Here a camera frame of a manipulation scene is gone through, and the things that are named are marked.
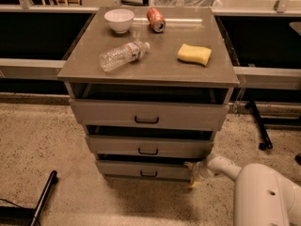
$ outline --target white bowl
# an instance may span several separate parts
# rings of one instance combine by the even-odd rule
[[[128,9],[114,9],[104,14],[109,27],[118,34],[123,34],[130,29],[134,16],[134,13]]]

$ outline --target red can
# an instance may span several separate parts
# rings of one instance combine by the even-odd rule
[[[163,32],[166,27],[166,20],[161,12],[157,8],[150,8],[147,16],[151,28],[157,33]]]

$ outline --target water bottle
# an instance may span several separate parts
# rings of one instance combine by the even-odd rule
[[[150,48],[148,42],[135,40],[100,54],[99,62],[105,72],[110,72],[121,65],[142,58]]]

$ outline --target white robotic arm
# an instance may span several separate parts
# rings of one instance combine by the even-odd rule
[[[226,175],[235,183],[234,226],[301,226],[301,187],[277,171],[261,164],[240,168],[213,153],[185,165],[192,182]]]

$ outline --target concrete floor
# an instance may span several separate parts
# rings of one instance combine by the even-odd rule
[[[68,97],[0,98],[0,198],[35,207],[50,172],[58,172],[59,182],[40,216],[42,226],[232,225],[234,184],[228,178],[210,179],[192,190],[187,183],[105,180]],[[229,114],[213,151],[239,166],[263,163],[301,185],[301,167],[294,161],[301,153],[300,131],[268,133],[274,143],[269,153],[258,149],[261,135],[251,115]]]

